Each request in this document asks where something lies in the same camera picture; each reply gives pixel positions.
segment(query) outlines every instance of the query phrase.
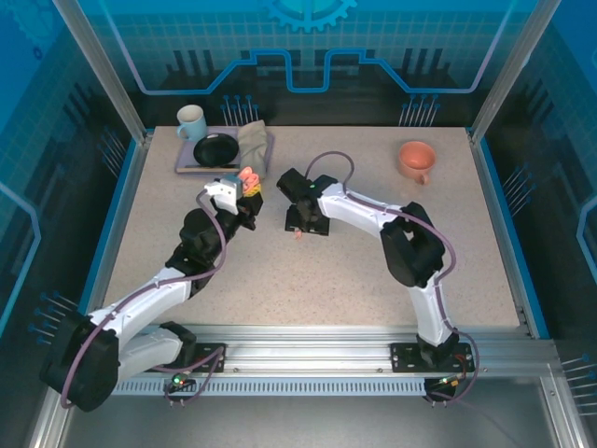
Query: beige towel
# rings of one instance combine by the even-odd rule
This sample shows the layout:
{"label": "beige towel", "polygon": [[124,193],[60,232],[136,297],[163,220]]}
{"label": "beige towel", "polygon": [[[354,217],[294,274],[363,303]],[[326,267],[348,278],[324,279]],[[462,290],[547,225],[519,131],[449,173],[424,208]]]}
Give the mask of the beige towel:
{"label": "beige towel", "polygon": [[241,170],[247,166],[253,173],[265,178],[265,152],[268,148],[268,135],[263,120],[253,121],[239,129],[239,152],[241,153]]}

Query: table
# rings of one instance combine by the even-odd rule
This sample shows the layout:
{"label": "table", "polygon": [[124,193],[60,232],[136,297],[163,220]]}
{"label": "table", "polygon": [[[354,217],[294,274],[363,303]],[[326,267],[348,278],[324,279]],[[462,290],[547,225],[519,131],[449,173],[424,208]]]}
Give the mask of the table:
{"label": "table", "polygon": [[[159,322],[415,325],[410,296],[388,273],[379,240],[336,221],[327,237],[304,235],[297,241],[284,231],[289,202],[275,187],[280,175],[291,167],[304,171],[316,155],[339,149],[356,164],[351,189],[388,203],[420,203],[451,240],[458,263],[444,291],[455,325],[519,325],[465,129],[270,127],[269,132],[275,146],[257,229],[239,230],[222,271]],[[437,166],[428,186],[396,170],[398,148],[408,140],[423,140],[436,149]],[[209,179],[174,173],[181,146],[175,127],[156,129],[105,304],[150,279],[179,243],[183,219]],[[342,180],[347,170],[342,158],[324,158],[312,178],[328,174]]]}

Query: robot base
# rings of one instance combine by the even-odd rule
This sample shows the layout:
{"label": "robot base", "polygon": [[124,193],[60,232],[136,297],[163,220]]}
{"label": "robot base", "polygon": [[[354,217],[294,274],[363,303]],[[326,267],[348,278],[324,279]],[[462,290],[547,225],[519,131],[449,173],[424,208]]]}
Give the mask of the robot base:
{"label": "robot base", "polygon": [[451,353],[436,366],[430,366],[421,356],[421,347],[417,343],[390,344],[393,373],[466,373],[475,371],[470,344],[457,343]]}

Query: white mug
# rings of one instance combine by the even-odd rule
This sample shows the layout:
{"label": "white mug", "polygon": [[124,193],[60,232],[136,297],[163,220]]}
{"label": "white mug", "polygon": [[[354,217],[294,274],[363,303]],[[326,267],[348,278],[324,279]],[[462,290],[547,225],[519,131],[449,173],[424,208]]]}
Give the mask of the white mug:
{"label": "white mug", "polygon": [[186,105],[176,113],[180,123],[176,133],[182,140],[199,142],[207,135],[207,124],[203,109],[198,105]]}

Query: orange cup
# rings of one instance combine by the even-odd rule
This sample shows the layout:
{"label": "orange cup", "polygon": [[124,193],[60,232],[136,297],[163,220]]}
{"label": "orange cup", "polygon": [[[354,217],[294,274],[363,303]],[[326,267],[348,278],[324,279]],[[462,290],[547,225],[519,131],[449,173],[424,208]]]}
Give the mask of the orange cup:
{"label": "orange cup", "polygon": [[423,142],[407,142],[398,152],[398,171],[421,185],[429,183],[429,172],[435,164],[435,150]]}

